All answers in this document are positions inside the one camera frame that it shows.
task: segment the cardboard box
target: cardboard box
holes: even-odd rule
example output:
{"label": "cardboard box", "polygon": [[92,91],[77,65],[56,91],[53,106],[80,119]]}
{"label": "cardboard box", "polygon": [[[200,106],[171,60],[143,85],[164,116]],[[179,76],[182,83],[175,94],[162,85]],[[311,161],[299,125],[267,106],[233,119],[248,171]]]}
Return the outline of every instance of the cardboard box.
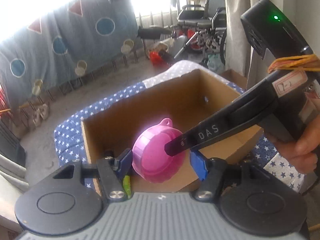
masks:
{"label": "cardboard box", "polygon": [[[175,128],[185,132],[238,96],[213,74],[196,69],[124,98],[82,122],[88,161],[95,163],[104,157],[106,150],[119,155],[126,148],[132,148],[145,129],[166,117],[172,119]],[[236,163],[254,147],[261,134],[262,129],[253,126],[203,148],[201,152],[208,158],[219,157],[228,163]],[[153,184],[135,175],[131,177],[131,187],[135,192],[193,190],[197,187],[197,179],[189,163],[188,151],[182,167],[170,180]]]}
{"label": "cardboard box", "polygon": [[220,76],[233,82],[234,84],[238,85],[238,87],[241,87],[244,90],[247,87],[247,81],[248,81],[247,78],[244,76],[241,76],[239,73],[237,73],[232,69],[228,69],[224,71],[223,73],[221,73]]}

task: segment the pink plastic cap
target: pink plastic cap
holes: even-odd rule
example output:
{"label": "pink plastic cap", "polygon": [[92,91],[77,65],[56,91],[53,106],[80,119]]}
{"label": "pink plastic cap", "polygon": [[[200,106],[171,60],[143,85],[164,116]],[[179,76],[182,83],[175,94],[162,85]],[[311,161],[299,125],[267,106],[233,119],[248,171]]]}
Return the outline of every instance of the pink plastic cap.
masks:
{"label": "pink plastic cap", "polygon": [[182,133],[172,127],[169,118],[146,129],[133,145],[134,170],[145,180],[160,183],[170,179],[182,166],[185,152],[169,156],[164,145]]}

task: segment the human hand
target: human hand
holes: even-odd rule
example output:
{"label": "human hand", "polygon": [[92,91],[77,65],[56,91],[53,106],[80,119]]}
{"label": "human hand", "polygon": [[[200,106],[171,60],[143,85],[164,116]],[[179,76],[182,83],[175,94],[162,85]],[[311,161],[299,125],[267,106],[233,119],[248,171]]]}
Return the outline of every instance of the human hand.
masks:
{"label": "human hand", "polygon": [[284,143],[265,133],[279,154],[300,173],[310,173],[316,168],[318,157],[312,151],[320,144],[320,115],[311,121],[297,142]]}

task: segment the shoe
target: shoe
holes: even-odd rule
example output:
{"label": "shoe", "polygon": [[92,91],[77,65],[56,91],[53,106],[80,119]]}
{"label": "shoe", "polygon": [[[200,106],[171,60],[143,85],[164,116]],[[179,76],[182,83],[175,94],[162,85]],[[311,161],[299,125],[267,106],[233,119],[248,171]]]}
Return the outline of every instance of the shoe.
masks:
{"label": "shoe", "polygon": [[49,104],[45,103],[42,106],[40,106],[39,110],[40,110],[40,115],[42,117],[43,120],[47,120],[49,117]]}
{"label": "shoe", "polygon": [[36,127],[39,127],[41,125],[41,116],[39,108],[33,114],[33,123]]}

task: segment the bed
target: bed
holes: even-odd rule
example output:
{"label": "bed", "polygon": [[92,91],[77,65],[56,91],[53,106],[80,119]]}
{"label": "bed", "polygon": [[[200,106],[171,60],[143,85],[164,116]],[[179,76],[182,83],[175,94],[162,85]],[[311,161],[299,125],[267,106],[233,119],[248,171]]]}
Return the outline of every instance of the bed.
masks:
{"label": "bed", "polygon": [[[84,139],[81,129],[81,120],[100,111],[106,110],[111,104],[121,100],[122,98],[130,97],[165,80],[177,78],[185,73],[191,72],[196,68],[209,71],[197,63],[182,60],[174,64],[167,71],[155,77],[126,87],[113,95],[106,95],[105,98],[102,98],[94,104],[87,106],[86,108],[73,114],[63,123],[58,125],[54,130],[54,141],[56,154],[59,158],[59,166],[63,166],[65,163],[73,159],[81,159],[84,163],[87,163]],[[244,90],[242,90],[236,84],[222,78],[217,74],[215,74],[215,77],[221,82],[232,87],[234,90],[239,92],[239,94],[244,93]],[[274,145],[269,142],[264,135],[262,135],[258,140],[256,146],[250,151],[247,158],[251,159],[265,170],[276,176],[293,190],[299,191],[300,186],[303,183],[304,174],[298,173],[286,159],[281,157]],[[93,187],[92,179],[86,179],[85,185],[87,187]]]}

